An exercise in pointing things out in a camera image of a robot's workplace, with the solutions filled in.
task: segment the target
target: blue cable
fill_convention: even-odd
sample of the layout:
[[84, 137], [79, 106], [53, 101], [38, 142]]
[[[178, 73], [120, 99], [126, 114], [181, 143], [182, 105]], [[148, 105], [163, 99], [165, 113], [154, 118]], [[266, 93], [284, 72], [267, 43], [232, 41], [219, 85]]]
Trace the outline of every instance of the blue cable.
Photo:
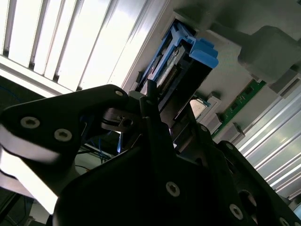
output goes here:
[[11, 96], [13, 96], [18, 102], [21, 102], [21, 100], [20, 100], [13, 92], [11, 92], [9, 89], [4, 88], [4, 87], [2, 87], [2, 86], [0, 86], [0, 89], [3, 90], [3, 91], [8, 92], [8, 93], [9, 93]]
[[103, 157], [103, 158], [109, 159], [109, 156], [105, 155], [105, 154], [102, 152], [102, 150], [100, 149], [100, 138], [98, 139], [98, 149], [99, 149], [98, 155], [99, 155], [100, 158]]
[[91, 140], [90, 142], [91, 142], [91, 144], [92, 144], [94, 147], [96, 147], [96, 145], [95, 145], [95, 143], [93, 142], [93, 140]]

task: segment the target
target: green circuit board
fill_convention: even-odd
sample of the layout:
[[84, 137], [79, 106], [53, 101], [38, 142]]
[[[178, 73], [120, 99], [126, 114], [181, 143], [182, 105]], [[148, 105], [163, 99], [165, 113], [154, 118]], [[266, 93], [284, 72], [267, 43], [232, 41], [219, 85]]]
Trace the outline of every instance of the green circuit board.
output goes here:
[[246, 88], [236, 97], [236, 99], [230, 104], [230, 106], [219, 115], [222, 124], [212, 134], [215, 137], [232, 119], [233, 117], [262, 89], [266, 83], [256, 82], [252, 80]]

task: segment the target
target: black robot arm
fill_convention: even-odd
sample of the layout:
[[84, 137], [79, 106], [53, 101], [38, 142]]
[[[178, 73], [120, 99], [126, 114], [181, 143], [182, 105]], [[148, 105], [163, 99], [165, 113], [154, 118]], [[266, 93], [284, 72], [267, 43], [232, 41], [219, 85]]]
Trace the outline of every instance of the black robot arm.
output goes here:
[[[54, 226], [301, 225], [234, 145], [212, 141], [190, 106], [173, 128], [163, 123], [148, 83], [146, 96], [106, 85], [6, 109], [1, 186], [36, 198]], [[108, 130], [122, 133], [122, 152], [79, 176], [79, 147]]]

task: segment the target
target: black plastic part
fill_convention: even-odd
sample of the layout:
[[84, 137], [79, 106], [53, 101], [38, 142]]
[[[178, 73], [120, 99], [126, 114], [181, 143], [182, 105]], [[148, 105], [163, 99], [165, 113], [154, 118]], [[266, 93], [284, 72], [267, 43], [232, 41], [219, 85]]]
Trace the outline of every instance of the black plastic part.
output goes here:
[[[88, 124], [95, 127], [90, 136], [101, 135], [101, 131], [104, 130], [100, 122], [110, 114], [107, 113], [108, 109], [118, 109], [124, 119], [133, 115], [132, 106], [127, 109], [128, 102], [129, 97], [122, 89], [106, 85], [10, 107], [1, 114], [0, 122], [14, 140], [11, 142], [12, 139], [3, 139], [1, 145], [11, 153], [26, 159], [46, 165], [69, 167], [83, 142], [84, 130], [89, 129]], [[85, 117], [88, 121], [82, 123], [80, 119], [85, 115], [89, 116]], [[26, 116], [37, 118], [40, 126], [35, 129], [23, 128], [20, 120]], [[67, 129], [72, 133], [72, 139], [68, 142], [56, 140], [54, 133], [57, 129]], [[120, 124], [108, 125], [105, 129], [127, 131], [132, 127], [125, 128]]]

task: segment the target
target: screw head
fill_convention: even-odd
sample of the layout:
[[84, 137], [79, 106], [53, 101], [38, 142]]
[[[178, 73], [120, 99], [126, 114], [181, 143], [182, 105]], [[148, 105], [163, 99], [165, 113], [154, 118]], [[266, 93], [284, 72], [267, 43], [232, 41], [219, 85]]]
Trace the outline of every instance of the screw head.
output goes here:
[[290, 226], [289, 223], [284, 218], [279, 218], [279, 221], [283, 226]]
[[40, 121], [35, 117], [24, 117], [20, 121], [21, 126], [27, 129], [35, 129], [39, 127]]
[[121, 96], [121, 97], [123, 96], [123, 93], [120, 92], [119, 90], [116, 90], [115, 93], [116, 93], [118, 96]]
[[227, 148], [229, 148], [230, 150], [233, 150], [233, 146], [231, 144], [226, 144]]
[[205, 126], [201, 125], [201, 129], [202, 129], [203, 131], [207, 132], [207, 128], [206, 128]]
[[231, 204], [229, 206], [231, 213], [238, 219], [238, 220], [242, 220], [244, 218], [243, 212], [240, 210], [240, 208], [235, 205], [235, 204]]
[[180, 189], [179, 189], [178, 185], [176, 185], [172, 181], [169, 181], [166, 183], [166, 190], [173, 197], [178, 197], [180, 195]]
[[54, 136], [58, 141], [67, 142], [71, 140], [72, 133], [67, 129], [57, 129]]

